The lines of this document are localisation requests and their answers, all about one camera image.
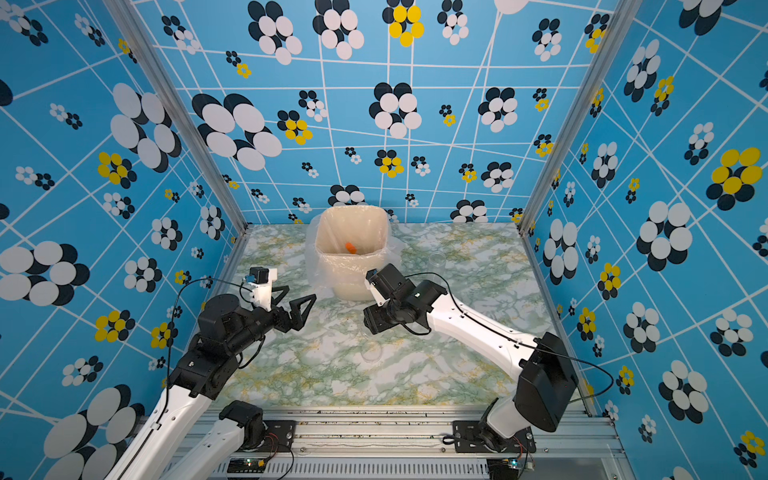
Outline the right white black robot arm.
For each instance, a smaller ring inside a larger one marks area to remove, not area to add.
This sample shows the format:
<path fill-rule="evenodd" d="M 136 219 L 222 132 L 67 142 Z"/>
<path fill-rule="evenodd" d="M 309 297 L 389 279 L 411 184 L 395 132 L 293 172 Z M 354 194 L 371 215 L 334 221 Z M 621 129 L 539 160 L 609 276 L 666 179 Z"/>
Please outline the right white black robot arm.
<path fill-rule="evenodd" d="M 501 453 L 511 441 L 523 441 L 528 428 L 554 432 L 567 407 L 576 403 L 577 363 L 562 339 L 547 332 L 541 337 L 506 327 L 459 301 L 447 279 L 414 284 L 393 264 L 372 269 L 365 286 L 375 304 L 364 310 L 364 326 L 374 335 L 401 327 L 416 336 L 445 334 L 482 355 L 515 382 L 515 392 L 486 408 L 469 435 L 492 452 Z"/>

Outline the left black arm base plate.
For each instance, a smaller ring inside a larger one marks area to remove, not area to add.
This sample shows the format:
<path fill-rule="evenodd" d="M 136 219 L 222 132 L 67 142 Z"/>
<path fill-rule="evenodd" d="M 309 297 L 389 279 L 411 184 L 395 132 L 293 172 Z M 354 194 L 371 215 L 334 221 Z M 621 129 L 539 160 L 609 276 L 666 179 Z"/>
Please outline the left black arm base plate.
<path fill-rule="evenodd" d="M 297 422 L 294 420 L 265 420 L 259 426 L 251 422 L 240 426 L 237 422 L 224 419 L 214 424 L 222 426 L 226 434 L 232 433 L 239 442 L 236 452 L 287 453 L 293 446 Z"/>

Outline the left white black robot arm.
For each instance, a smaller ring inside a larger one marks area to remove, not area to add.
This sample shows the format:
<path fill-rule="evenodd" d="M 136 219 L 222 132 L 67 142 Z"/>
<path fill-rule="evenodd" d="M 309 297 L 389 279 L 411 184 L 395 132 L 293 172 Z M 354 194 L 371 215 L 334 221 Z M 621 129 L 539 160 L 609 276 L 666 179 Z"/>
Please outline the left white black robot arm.
<path fill-rule="evenodd" d="M 110 479 L 207 479 L 240 449 L 258 448 L 267 435 L 261 408 L 235 401 L 225 407 L 209 432 L 178 462 L 182 441 L 232 375 L 243 367 L 244 351 L 277 330 L 301 330 L 317 300 L 310 294 L 280 302 L 289 287 L 274 296 L 273 277 L 254 285 L 244 307 L 243 293 L 212 297 L 200 312 L 198 331 L 168 377 L 167 387 L 135 440 L 108 473 Z"/>

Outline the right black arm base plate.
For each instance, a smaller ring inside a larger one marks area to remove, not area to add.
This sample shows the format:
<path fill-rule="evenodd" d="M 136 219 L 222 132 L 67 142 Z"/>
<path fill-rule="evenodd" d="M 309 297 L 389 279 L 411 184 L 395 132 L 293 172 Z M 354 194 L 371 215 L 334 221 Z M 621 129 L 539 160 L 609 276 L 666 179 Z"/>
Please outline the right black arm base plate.
<path fill-rule="evenodd" d="M 530 428 L 520 430 L 510 438 L 503 438 L 480 421 L 454 420 L 450 436 L 457 453 L 525 455 L 537 451 Z"/>

